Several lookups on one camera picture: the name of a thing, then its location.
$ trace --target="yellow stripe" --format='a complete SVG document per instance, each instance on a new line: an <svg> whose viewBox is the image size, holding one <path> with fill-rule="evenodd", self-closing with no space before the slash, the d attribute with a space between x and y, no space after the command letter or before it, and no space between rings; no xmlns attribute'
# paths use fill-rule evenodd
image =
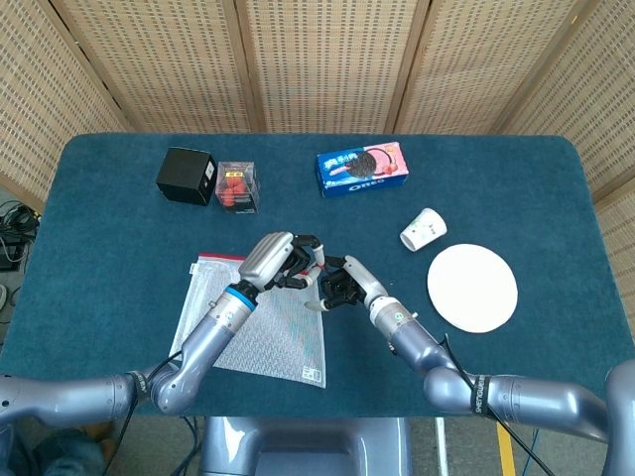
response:
<svg viewBox="0 0 635 476"><path fill-rule="evenodd" d="M498 448L500 449L500 466L503 476L516 476L514 467L514 453L512 452L512 438L500 423L496 423L498 433Z"/></svg>

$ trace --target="white paper cup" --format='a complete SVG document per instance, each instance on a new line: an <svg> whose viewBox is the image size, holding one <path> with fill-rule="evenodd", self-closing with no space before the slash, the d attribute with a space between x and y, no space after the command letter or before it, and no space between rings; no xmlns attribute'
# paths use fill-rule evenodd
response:
<svg viewBox="0 0 635 476"><path fill-rule="evenodd" d="M446 233L447 227L441 216L431 208L424 208L399 237L406 248L417 251Z"/></svg>

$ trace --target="bubble wrap bag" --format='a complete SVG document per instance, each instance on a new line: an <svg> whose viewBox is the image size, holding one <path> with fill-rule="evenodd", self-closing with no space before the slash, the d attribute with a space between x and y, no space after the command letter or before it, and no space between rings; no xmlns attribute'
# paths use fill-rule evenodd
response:
<svg viewBox="0 0 635 476"><path fill-rule="evenodd" d="M191 266L191 282L170 354L181 350L227 285L240 280L242 261L201 255ZM304 306L319 300L318 286L277 289L258 296L258 306L229 342L215 367L326 387L321 312Z"/></svg>

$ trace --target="teal tablecloth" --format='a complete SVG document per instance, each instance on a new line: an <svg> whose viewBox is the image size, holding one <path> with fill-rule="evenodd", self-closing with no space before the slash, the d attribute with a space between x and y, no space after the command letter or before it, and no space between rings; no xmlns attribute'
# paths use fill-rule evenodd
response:
<svg viewBox="0 0 635 476"><path fill-rule="evenodd" d="M317 153L398 140L404 186L322 198ZM254 161L261 212L167 201L154 180L168 147ZM399 232L422 207L448 233L413 254ZM633 356L579 158L559 137L94 134L63 151L0 360L4 372L77 379L166 357L199 252L244 256L266 233L313 233L356 256L467 370L575 381L602 395ZM484 335L444 322L428 267L456 243L491 248L519 287L513 318ZM365 309L323 316L327 388L213 369L193 413L218 416L426 416L421 381L386 348Z"/></svg>

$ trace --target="white plate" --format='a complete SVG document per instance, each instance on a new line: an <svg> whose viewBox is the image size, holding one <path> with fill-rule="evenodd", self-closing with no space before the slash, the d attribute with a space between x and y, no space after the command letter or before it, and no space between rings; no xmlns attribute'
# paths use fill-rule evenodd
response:
<svg viewBox="0 0 635 476"><path fill-rule="evenodd" d="M478 245L440 252L428 271L428 293L437 312L466 332L489 332L514 313L518 288L505 260Z"/></svg>

